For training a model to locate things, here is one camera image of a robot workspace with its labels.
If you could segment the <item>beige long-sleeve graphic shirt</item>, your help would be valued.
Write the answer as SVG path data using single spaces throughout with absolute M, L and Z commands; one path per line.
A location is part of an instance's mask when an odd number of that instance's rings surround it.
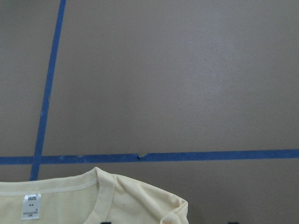
M 93 168 L 82 175 L 0 184 L 3 224 L 186 224 L 188 202 Z

